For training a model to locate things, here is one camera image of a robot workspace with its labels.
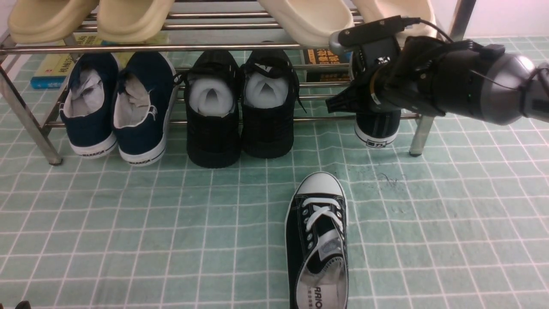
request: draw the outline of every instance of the yellow book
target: yellow book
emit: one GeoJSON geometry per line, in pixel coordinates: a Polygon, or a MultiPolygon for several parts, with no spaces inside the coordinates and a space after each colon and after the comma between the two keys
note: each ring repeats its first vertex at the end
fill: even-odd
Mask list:
{"type": "MultiPolygon", "coordinates": [[[[75,35],[78,45],[115,45],[108,41],[103,41],[97,34],[75,35]]],[[[159,33],[153,38],[144,42],[148,45],[163,45],[168,44],[170,39],[167,33],[159,33]]],[[[58,46],[65,45],[63,41],[57,42],[58,46]]],[[[114,53],[115,57],[120,62],[122,67],[125,67],[133,53],[114,53]]],[[[31,79],[31,87],[34,89],[58,89],[65,81],[65,78],[71,72],[74,63],[69,54],[49,54],[47,55],[40,67],[35,72],[31,79]]]]}

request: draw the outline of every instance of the book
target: book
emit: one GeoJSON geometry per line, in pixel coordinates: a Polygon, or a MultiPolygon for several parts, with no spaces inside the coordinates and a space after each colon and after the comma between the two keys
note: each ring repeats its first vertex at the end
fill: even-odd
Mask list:
{"type": "MultiPolygon", "coordinates": [[[[303,64],[348,64],[350,53],[340,57],[329,49],[304,49],[303,64]]],[[[306,82],[349,81],[349,71],[341,69],[312,69],[305,72],[306,82]]]]}
{"type": "MultiPolygon", "coordinates": [[[[115,44],[102,40],[97,34],[76,35],[75,37],[79,46],[115,44]]],[[[144,43],[149,45],[168,44],[169,37],[167,33],[159,33],[144,43]]],[[[57,42],[57,46],[63,45],[65,45],[63,41],[57,42]]],[[[132,55],[132,52],[114,53],[114,56],[118,59],[122,67],[126,66],[132,55]]],[[[34,76],[31,78],[31,87],[33,89],[59,89],[73,67],[74,62],[69,54],[49,54],[44,58],[34,76]]]]}

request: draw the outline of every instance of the slipper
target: slipper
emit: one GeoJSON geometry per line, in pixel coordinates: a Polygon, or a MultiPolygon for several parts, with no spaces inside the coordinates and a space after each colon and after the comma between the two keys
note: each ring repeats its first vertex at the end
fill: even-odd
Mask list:
{"type": "Polygon", "coordinates": [[[355,24],[343,0],[257,0],[299,44],[327,47],[330,35],[355,24]]]}
{"type": "MultiPolygon", "coordinates": [[[[430,0],[351,0],[356,6],[364,22],[384,19],[387,17],[401,15],[403,17],[420,17],[423,20],[436,24],[433,5],[430,0]]],[[[396,35],[400,46],[404,45],[409,36],[436,36],[436,30],[432,27],[419,24],[404,30],[396,35]]]]}
{"type": "Polygon", "coordinates": [[[77,29],[99,0],[18,0],[8,18],[19,44],[62,40],[77,29]]]}
{"type": "Polygon", "coordinates": [[[101,0],[97,32],[104,40],[137,43],[155,36],[175,0],[101,0]]]}

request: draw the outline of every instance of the shoe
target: shoe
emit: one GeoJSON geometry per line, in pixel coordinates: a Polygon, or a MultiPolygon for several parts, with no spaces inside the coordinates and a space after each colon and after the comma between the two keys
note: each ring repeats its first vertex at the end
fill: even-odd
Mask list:
{"type": "Polygon", "coordinates": [[[389,113],[357,114],[355,134],[371,148],[385,148],[399,132],[401,110],[389,113]]]}
{"type": "MultiPolygon", "coordinates": [[[[351,0],[366,23],[401,15],[403,17],[420,17],[423,20],[436,24],[435,12],[430,0],[351,0]]],[[[399,45],[404,46],[409,36],[436,37],[436,30],[432,27],[419,24],[396,35],[399,45]]]]}
{"type": "Polygon", "coordinates": [[[351,28],[351,11],[343,0],[257,0],[297,43],[327,47],[330,35],[351,28]]]}
{"type": "Polygon", "coordinates": [[[187,152],[196,165],[223,168],[240,158],[242,77],[229,51],[205,51],[185,79],[187,152]]]}
{"type": "Polygon", "coordinates": [[[18,0],[8,18],[12,39],[19,44],[48,43],[71,35],[99,0],[18,0]]]}
{"type": "Polygon", "coordinates": [[[116,147],[111,108],[119,64],[110,53],[84,54],[69,76],[69,93],[59,107],[72,150],[87,159],[116,147]]]}
{"type": "Polygon", "coordinates": [[[285,222],[290,309],[346,309],[349,291],[347,203],[338,180],[309,175],[285,222]]]}
{"type": "Polygon", "coordinates": [[[177,98],[176,71],[158,52],[133,54],[120,72],[113,127],[122,159],[145,166],[166,152],[170,114],[177,98]]]}
{"type": "Polygon", "coordinates": [[[175,0],[101,0],[97,33],[111,42],[139,43],[164,26],[175,0]]]}
{"type": "Polygon", "coordinates": [[[294,144],[294,108],[299,100],[297,73],[286,53],[279,49],[252,51],[242,71],[242,149],[256,158],[284,156],[294,144]]]}

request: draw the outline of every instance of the metal rack leg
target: metal rack leg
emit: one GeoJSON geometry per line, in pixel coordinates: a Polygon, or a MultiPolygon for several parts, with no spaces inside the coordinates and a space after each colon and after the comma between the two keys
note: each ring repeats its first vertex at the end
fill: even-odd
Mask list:
{"type": "Polygon", "coordinates": [[[419,157],[423,153],[423,148],[425,148],[425,143],[431,132],[431,127],[433,126],[434,117],[421,116],[417,124],[416,134],[412,140],[412,146],[410,147],[410,156],[419,157]]]}
{"type": "Polygon", "coordinates": [[[60,165],[63,162],[63,159],[55,147],[53,147],[49,138],[44,136],[32,111],[29,109],[3,68],[0,68],[0,93],[4,96],[15,115],[23,124],[25,130],[27,130],[48,162],[51,165],[60,165]]]}
{"type": "MultiPolygon", "coordinates": [[[[76,42],[76,37],[74,34],[69,35],[68,37],[63,39],[63,42],[65,42],[65,46],[77,46],[78,42],[76,42]]],[[[72,62],[75,62],[80,58],[79,53],[71,53],[70,57],[72,58],[72,62]]]]}
{"type": "MultiPolygon", "coordinates": [[[[452,39],[456,41],[463,39],[476,2],[477,0],[458,0],[450,25],[450,36],[452,39]]],[[[410,155],[412,157],[419,157],[423,153],[423,148],[433,126],[433,121],[433,117],[421,116],[417,122],[416,134],[410,147],[410,155]]]]}

